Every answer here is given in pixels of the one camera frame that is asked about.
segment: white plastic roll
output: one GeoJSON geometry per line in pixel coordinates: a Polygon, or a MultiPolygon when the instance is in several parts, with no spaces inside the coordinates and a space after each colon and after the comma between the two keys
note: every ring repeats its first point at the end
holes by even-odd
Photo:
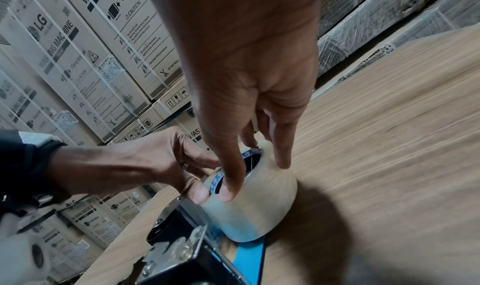
{"type": "Polygon", "coordinates": [[[0,240],[0,250],[0,284],[41,281],[50,272],[49,253],[40,238],[26,232],[15,234],[0,240]]]}
{"type": "Polygon", "coordinates": [[[201,207],[231,240],[249,242],[266,235],[287,215],[297,195],[297,179],[277,166],[268,141],[261,141],[259,150],[243,150],[242,156],[247,175],[236,198],[220,200],[224,174],[218,168],[204,182],[211,196],[201,207]]]}

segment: dark sleeve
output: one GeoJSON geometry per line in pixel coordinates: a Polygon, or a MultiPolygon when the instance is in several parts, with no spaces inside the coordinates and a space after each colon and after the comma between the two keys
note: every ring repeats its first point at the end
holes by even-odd
{"type": "Polygon", "coordinates": [[[50,155],[65,143],[49,134],[0,130],[0,193],[15,202],[53,199],[69,195],[57,189],[46,176],[50,155]]]}

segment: wooden surface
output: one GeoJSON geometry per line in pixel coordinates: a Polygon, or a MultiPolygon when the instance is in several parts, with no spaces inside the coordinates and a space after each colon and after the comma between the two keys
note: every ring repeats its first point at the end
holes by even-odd
{"type": "MultiPolygon", "coordinates": [[[[263,284],[480,284],[480,28],[417,41],[315,99],[263,284]]],[[[116,284],[157,195],[77,283],[116,284]]]]}

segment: warning triangle symbol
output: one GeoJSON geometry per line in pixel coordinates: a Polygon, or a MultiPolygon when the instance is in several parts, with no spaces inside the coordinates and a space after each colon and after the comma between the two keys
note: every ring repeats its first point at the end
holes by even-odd
{"type": "Polygon", "coordinates": [[[99,56],[88,50],[88,55],[90,56],[91,62],[95,64],[99,60],[99,56]]]}

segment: roll core hole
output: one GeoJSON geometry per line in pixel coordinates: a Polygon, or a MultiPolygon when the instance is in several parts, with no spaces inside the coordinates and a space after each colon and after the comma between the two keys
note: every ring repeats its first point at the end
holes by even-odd
{"type": "MultiPolygon", "coordinates": [[[[249,173],[251,173],[252,170],[258,165],[261,157],[262,157],[262,155],[257,153],[257,154],[253,154],[253,155],[248,156],[248,157],[243,159],[243,161],[245,162],[245,167],[246,167],[245,176],[248,176],[249,173]]],[[[218,181],[218,184],[216,185],[216,188],[215,188],[215,194],[216,195],[218,195],[220,193],[220,188],[222,187],[223,182],[224,182],[224,178],[222,176],[222,178],[218,181]]]]}

